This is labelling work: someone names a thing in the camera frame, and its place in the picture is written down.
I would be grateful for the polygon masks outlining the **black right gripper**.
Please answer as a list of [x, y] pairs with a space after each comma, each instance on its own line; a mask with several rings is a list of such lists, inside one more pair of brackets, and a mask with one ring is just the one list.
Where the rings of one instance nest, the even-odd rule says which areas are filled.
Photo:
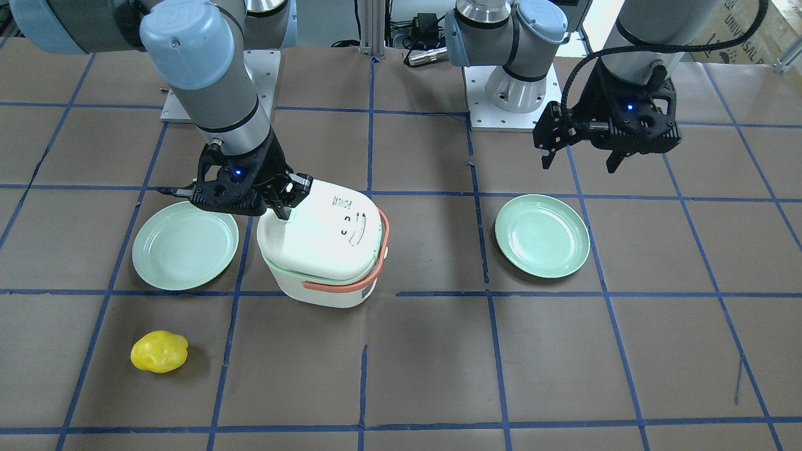
[[294, 172], [286, 163], [277, 135], [270, 130], [257, 148], [235, 156], [223, 154], [222, 141], [214, 139], [200, 154], [195, 182], [157, 191], [186, 198], [212, 213], [258, 217], [272, 209], [279, 220], [289, 220], [312, 185], [312, 176]]

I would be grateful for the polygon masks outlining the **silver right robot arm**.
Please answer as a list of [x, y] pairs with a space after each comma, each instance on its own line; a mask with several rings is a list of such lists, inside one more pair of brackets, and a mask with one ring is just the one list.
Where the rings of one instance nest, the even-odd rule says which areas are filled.
[[43, 51], [148, 53], [190, 122], [203, 134], [197, 180], [163, 187], [213, 213], [288, 220], [313, 178], [286, 163], [255, 85], [247, 51], [297, 38], [293, 1], [12, 1], [23, 35]]

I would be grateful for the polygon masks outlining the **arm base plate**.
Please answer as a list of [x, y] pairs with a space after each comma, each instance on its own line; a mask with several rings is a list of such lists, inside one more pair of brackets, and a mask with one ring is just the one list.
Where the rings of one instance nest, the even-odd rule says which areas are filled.
[[[259, 95], [261, 108], [269, 118], [273, 112], [280, 63], [281, 52], [278, 49], [250, 49], [244, 52], [244, 66]], [[166, 94], [160, 120], [184, 125], [192, 123], [180, 100], [175, 97], [173, 89], [169, 89]]]
[[547, 103], [561, 98], [554, 66], [544, 79], [513, 79], [501, 66], [463, 68], [471, 129], [485, 132], [532, 132]]

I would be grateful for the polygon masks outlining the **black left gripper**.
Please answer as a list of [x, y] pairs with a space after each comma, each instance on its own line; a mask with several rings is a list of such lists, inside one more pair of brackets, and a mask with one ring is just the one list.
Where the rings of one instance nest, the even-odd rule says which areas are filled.
[[550, 101], [533, 129], [541, 165], [550, 169], [555, 153], [579, 141], [609, 150], [608, 174], [615, 174], [627, 154], [665, 153], [682, 134], [676, 120], [677, 94], [663, 59], [651, 61], [645, 83], [631, 83], [595, 64], [580, 99], [567, 108], [567, 97]]

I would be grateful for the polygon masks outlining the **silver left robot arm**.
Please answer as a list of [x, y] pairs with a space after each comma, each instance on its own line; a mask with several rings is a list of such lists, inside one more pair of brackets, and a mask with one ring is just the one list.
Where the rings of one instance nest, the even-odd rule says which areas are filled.
[[[556, 153], [580, 141], [608, 150], [615, 172], [635, 154], [664, 154], [682, 140], [671, 71], [716, 9], [714, 1], [625, 1], [596, 57], [578, 103], [545, 103], [533, 128], [543, 168]], [[550, 1], [458, 1], [444, 32], [455, 66], [493, 66], [491, 100], [509, 111], [541, 105], [527, 89], [543, 90], [569, 18]]]

